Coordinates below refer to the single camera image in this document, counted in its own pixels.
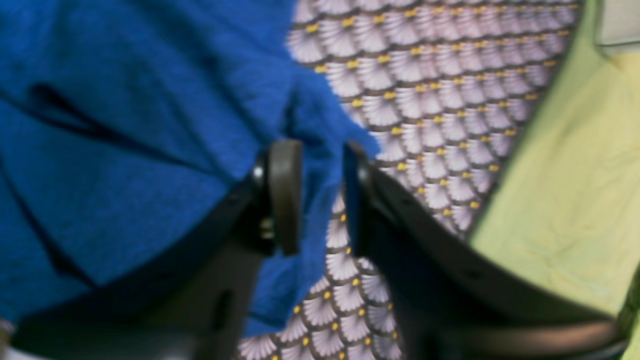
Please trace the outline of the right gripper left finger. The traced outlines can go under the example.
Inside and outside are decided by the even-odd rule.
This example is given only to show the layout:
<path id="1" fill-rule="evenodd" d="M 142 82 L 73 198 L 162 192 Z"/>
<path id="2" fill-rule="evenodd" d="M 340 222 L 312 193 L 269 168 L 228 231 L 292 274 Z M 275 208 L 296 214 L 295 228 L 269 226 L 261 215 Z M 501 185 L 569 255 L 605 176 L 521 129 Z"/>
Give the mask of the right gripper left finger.
<path id="1" fill-rule="evenodd" d="M 303 146 L 274 142 L 183 239 L 136 271 L 25 319 L 11 347 L 49 360 L 228 360 L 263 260 L 300 249 Z"/>

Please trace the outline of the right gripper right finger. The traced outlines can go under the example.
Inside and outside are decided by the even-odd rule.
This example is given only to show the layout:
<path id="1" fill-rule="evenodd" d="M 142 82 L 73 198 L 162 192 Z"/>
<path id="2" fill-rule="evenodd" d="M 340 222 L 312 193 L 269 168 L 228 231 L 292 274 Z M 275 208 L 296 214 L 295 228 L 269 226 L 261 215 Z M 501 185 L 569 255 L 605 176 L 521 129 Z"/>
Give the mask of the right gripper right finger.
<path id="1" fill-rule="evenodd" d="M 455 238 L 358 143 L 343 151 L 353 253 L 390 291 L 409 360 L 612 360 L 614 316 L 519 278 Z"/>

